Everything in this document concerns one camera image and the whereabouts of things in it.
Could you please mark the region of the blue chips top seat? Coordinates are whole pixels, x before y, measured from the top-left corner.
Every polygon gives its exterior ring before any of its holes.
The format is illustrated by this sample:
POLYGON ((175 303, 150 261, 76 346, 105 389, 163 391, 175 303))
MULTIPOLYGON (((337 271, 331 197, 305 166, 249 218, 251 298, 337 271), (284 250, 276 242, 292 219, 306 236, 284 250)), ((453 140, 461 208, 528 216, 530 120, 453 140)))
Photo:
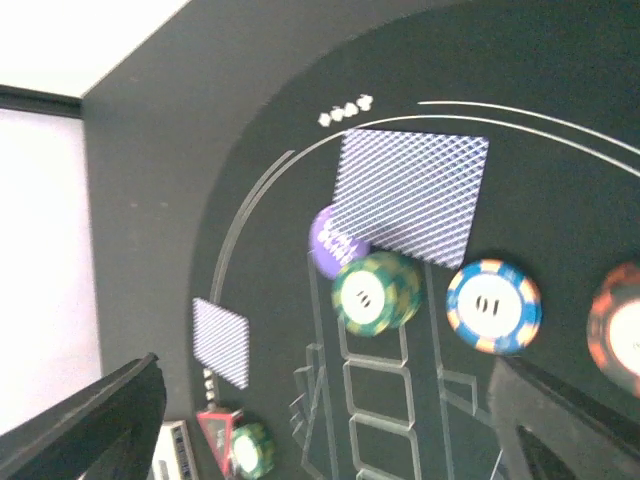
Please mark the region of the blue chips top seat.
POLYGON ((446 316, 468 345, 484 353, 516 354, 537 336, 541 294, 520 269, 498 259, 467 264, 446 292, 446 316))

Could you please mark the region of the brown chips top seat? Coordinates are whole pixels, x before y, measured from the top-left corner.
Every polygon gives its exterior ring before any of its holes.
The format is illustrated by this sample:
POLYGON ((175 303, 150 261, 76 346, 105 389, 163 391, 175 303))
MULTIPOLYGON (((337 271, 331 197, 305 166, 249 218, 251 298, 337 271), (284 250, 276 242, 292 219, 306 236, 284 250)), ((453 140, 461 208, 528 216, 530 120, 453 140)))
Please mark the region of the brown chips top seat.
POLYGON ((599 370, 638 398, 638 261, 615 267, 596 290, 587 320, 587 346, 599 370))

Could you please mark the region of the dealt card seat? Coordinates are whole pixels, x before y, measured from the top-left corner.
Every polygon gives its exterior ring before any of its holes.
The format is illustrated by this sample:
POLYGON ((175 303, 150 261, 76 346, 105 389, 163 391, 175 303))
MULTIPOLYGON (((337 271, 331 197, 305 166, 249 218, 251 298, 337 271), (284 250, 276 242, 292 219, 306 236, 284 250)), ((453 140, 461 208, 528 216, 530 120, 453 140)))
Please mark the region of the dealt card seat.
POLYGON ((240 390, 249 386, 247 318, 202 298, 192 301, 193 353, 217 377, 240 390))
POLYGON ((333 224, 378 248, 457 269, 488 153, 483 136, 351 129, 340 145, 333 224))

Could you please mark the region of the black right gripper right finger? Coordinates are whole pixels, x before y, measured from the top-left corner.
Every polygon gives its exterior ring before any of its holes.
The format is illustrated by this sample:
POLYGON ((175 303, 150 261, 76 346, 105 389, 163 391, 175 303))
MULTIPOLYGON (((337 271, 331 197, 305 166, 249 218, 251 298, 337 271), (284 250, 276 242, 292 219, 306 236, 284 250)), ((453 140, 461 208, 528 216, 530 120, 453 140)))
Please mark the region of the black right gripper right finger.
POLYGON ((511 479, 637 479, 639 425, 519 358, 498 358, 488 403, 511 479))

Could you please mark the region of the green chips top seat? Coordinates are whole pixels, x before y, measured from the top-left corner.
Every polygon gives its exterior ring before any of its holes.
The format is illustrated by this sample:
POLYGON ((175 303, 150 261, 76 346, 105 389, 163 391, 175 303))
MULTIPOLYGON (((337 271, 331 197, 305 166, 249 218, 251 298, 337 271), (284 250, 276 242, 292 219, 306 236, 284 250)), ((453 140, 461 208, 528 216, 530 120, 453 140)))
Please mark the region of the green chips top seat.
POLYGON ((332 284, 332 305, 345 329, 374 337, 411 320, 423 303, 417 262, 396 252, 376 251, 344 266, 332 284))

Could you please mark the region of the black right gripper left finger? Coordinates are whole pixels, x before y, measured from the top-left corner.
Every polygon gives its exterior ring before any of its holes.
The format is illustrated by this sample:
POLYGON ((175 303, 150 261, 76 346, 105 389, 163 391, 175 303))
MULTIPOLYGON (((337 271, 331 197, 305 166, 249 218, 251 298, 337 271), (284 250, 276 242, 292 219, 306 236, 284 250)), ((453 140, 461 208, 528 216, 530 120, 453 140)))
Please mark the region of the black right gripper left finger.
POLYGON ((145 479, 163 423, 158 357, 123 365, 1 436, 3 479, 145 479))

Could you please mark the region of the dealt card top seat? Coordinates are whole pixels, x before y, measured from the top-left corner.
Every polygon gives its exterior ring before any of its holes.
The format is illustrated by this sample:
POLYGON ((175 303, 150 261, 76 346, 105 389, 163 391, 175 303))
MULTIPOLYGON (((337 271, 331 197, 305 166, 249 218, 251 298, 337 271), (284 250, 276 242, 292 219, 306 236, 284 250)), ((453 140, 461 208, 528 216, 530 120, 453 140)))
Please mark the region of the dealt card top seat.
POLYGON ((333 224, 378 248, 457 269, 488 153, 483 136, 351 129, 340 145, 333 224))

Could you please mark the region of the green chips seat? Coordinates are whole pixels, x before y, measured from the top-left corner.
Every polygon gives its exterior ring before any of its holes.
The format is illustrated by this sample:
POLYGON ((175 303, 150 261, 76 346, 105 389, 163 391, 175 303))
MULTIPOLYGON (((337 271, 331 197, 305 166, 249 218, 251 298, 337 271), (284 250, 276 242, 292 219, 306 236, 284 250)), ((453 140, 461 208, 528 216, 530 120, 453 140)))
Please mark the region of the green chips seat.
POLYGON ((247 423, 235 429, 231 453, 237 473, 243 479, 260 479, 275 466, 275 443, 261 423, 247 423))
POLYGON ((345 329, 374 337, 411 320, 423 303, 417 262, 396 252, 376 251, 344 266, 332 284, 332 305, 345 329))

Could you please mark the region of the purple small blind button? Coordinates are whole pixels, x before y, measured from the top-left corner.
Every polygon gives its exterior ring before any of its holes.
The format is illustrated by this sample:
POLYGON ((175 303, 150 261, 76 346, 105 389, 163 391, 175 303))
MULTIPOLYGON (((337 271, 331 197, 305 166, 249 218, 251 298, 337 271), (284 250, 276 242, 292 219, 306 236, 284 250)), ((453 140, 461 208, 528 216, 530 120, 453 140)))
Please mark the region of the purple small blind button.
POLYGON ((331 214, 331 206, 320 210, 309 230, 309 250, 313 263, 328 279, 334 279, 352 260, 370 253, 370 244, 342 233, 333 225, 331 214))

